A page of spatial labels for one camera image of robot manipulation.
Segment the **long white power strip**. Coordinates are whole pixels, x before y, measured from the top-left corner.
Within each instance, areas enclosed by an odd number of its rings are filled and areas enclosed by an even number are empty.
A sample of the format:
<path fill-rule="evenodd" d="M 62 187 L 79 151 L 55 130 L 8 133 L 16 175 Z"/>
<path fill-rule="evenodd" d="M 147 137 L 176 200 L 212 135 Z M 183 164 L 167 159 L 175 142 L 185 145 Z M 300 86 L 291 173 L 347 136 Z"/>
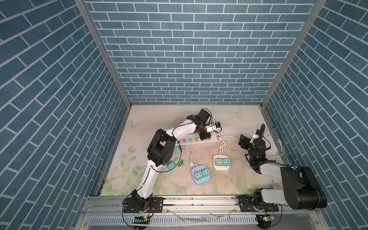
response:
<path fill-rule="evenodd" d="M 180 145 L 205 144 L 217 142 L 218 138 L 214 132 L 210 133 L 210 138 L 202 140 L 198 133 L 193 133 L 179 140 Z"/>

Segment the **teal USB charger plug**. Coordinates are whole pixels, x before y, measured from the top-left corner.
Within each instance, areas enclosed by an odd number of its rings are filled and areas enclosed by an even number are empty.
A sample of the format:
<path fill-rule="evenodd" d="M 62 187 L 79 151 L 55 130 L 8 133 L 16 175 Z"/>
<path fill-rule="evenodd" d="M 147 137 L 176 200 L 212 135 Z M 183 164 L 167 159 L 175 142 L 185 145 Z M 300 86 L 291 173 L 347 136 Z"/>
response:
<path fill-rule="evenodd" d="M 176 164 L 172 161 L 169 161 L 167 164 L 166 164 L 166 167 L 168 168 L 168 170 L 172 170 L 176 167 Z"/>
<path fill-rule="evenodd" d="M 223 159 L 223 163 L 222 163 L 223 166 L 230 166 L 230 164 L 231 164 L 230 159 Z"/>
<path fill-rule="evenodd" d="M 174 148 L 174 153 L 175 153 L 175 154 L 180 154 L 180 153 L 182 153 L 182 149 L 181 149 L 181 147 L 180 147 L 180 146 L 176 146 L 176 147 Z"/>
<path fill-rule="evenodd" d="M 201 172 L 196 172 L 196 173 L 194 174 L 194 177 L 195 177 L 195 180 L 196 180 L 196 181 L 198 181 L 198 180 L 200 180 L 201 178 L 203 178 L 203 177 L 202 177 L 202 173 L 201 173 Z"/>

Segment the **green USB charger plug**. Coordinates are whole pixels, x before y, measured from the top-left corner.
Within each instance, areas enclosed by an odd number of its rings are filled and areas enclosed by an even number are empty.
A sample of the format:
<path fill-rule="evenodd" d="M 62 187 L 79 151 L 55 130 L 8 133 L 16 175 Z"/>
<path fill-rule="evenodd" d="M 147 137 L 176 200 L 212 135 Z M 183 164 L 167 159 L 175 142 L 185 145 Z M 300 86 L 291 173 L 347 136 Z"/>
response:
<path fill-rule="evenodd" d="M 181 158 L 176 158 L 174 164 L 176 167 L 181 167 L 183 165 L 183 160 Z"/>
<path fill-rule="evenodd" d="M 223 163 L 223 159 L 222 159 L 222 158 L 217 158 L 217 159 L 215 160 L 215 165 L 216 165 L 216 166 L 222 166 L 222 163 Z"/>
<path fill-rule="evenodd" d="M 209 176 L 210 175 L 210 171 L 209 171 L 209 169 L 205 169 L 205 170 L 203 170 L 202 172 L 202 177 L 204 178 L 204 177 L 207 177 L 207 176 Z"/>

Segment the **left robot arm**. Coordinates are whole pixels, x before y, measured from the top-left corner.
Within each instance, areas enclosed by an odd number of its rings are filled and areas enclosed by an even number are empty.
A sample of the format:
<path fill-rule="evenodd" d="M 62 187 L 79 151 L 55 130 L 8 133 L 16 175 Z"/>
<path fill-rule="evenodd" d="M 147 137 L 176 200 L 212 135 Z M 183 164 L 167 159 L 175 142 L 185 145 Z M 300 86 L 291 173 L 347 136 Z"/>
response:
<path fill-rule="evenodd" d="M 130 194 L 139 211 L 145 211 L 150 206 L 157 177 L 164 172 L 162 168 L 171 160 L 175 147 L 180 146 L 179 140 L 192 133 L 206 140 L 212 133 L 222 131 L 220 122 L 214 122 L 212 118 L 212 113 L 203 108 L 197 114 L 187 116 L 183 123 L 174 128 L 156 131 L 147 149 L 148 163 L 143 179 Z"/>

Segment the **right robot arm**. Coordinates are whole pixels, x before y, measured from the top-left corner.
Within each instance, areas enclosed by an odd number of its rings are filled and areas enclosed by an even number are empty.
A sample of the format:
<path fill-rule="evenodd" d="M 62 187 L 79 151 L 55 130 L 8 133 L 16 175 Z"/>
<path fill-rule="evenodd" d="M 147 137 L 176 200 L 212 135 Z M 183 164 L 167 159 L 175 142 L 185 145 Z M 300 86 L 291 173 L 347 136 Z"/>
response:
<path fill-rule="evenodd" d="M 266 205 L 288 206 L 293 210 L 326 208 L 327 196 L 311 168 L 269 160 L 266 152 L 270 147 L 266 147 L 264 133 L 265 124 L 262 124 L 251 138 L 240 135 L 238 144 L 247 151 L 245 158 L 255 173 L 281 180 L 283 188 L 256 189 L 252 200 L 254 209 L 263 211 Z"/>

